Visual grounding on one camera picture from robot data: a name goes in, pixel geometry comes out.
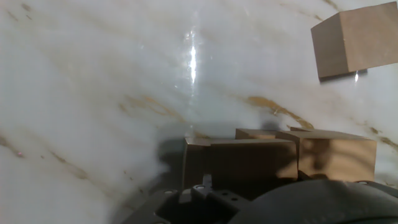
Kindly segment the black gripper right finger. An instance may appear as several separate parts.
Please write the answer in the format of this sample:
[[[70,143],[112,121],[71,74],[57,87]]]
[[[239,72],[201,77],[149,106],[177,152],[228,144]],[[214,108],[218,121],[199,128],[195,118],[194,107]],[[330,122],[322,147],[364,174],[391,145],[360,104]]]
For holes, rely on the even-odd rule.
[[[373,187],[373,188],[378,189],[380,191],[383,191],[383,192],[385,192],[385,193],[387,193],[387,194],[389,194],[389,195],[391,195],[391,196],[393,196],[395,198],[398,197],[398,190],[395,189],[395,188],[392,188],[392,187],[389,187],[389,186],[386,186],[386,185],[382,185],[382,184],[379,184],[377,182],[371,182],[371,181],[358,181],[358,183]]]

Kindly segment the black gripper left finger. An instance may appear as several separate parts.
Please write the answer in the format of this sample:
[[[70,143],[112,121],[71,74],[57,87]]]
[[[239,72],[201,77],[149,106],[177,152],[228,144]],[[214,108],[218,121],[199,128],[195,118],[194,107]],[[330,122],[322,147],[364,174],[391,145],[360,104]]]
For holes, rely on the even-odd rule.
[[[211,176],[206,175],[202,184],[188,192],[154,193],[123,224],[224,224],[249,203],[230,190],[214,190]]]

